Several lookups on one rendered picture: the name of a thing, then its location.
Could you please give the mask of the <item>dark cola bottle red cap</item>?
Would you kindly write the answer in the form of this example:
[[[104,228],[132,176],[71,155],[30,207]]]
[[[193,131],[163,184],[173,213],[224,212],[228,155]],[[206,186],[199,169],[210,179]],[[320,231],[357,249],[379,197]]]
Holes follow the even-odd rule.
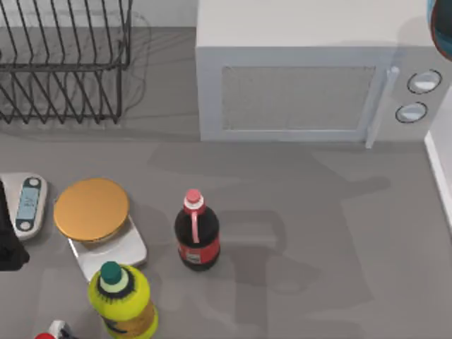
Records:
[[[220,255],[220,222],[198,189],[189,189],[174,221],[177,251],[193,271],[212,268]]]

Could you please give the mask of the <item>pale microwave oven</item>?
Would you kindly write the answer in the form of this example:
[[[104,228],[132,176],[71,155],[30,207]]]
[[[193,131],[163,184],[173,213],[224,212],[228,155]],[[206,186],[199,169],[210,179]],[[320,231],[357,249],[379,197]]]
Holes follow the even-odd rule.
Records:
[[[199,0],[196,75],[202,141],[363,143],[386,70],[400,69],[376,141],[422,141],[448,92],[427,0]],[[415,73],[441,84],[416,95]],[[397,109],[427,115],[401,124]]]

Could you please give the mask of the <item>kitchen scale with golden plate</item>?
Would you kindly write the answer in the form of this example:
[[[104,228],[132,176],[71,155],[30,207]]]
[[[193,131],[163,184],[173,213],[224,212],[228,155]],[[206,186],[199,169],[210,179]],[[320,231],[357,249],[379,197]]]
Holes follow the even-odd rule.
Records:
[[[139,266],[147,259],[129,195],[111,179],[94,177],[68,186],[55,200],[53,221],[87,281],[107,261]]]

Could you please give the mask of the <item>yellow bottle green cap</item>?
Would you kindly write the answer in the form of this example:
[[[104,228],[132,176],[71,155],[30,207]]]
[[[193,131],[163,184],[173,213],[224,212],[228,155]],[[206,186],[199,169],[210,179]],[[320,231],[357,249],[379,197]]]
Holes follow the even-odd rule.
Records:
[[[158,312],[147,277],[137,268],[116,261],[102,264],[88,286],[91,306],[113,339],[152,339]]]

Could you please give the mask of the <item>round microwave knob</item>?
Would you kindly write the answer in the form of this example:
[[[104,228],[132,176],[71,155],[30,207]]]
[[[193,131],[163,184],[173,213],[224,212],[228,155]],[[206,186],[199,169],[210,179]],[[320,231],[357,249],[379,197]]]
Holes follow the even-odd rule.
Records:
[[[395,112],[395,118],[401,124],[413,124],[422,120],[428,112],[427,106],[422,102],[413,102],[401,106]]]
[[[428,70],[413,74],[408,80],[408,90],[416,95],[430,93],[442,82],[442,75],[436,70]]]

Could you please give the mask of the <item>grey scale with blue display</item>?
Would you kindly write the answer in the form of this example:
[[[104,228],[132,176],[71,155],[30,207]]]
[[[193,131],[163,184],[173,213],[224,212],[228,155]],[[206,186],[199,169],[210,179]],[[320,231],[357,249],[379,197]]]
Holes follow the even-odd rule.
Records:
[[[33,238],[41,229],[48,183],[32,172],[0,173],[13,230],[20,241]]]

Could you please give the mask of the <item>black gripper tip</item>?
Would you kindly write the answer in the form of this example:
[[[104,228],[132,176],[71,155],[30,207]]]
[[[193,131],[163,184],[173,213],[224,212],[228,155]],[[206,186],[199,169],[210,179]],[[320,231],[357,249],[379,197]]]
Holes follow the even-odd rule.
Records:
[[[20,270],[29,260],[29,253],[14,232],[4,184],[0,180],[0,272]]]

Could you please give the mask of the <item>red and white spray bottle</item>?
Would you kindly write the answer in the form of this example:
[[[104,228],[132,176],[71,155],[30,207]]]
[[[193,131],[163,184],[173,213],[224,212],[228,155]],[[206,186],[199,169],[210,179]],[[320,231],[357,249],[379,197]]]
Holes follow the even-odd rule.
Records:
[[[49,328],[38,333],[34,339],[78,339],[72,332],[70,325],[62,320],[54,320]]]

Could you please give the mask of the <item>blue and brown bowl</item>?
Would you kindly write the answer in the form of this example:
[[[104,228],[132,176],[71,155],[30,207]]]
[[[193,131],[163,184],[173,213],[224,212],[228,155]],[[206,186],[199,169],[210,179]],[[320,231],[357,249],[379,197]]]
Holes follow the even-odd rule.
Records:
[[[452,0],[427,0],[427,22],[434,46],[452,62]]]

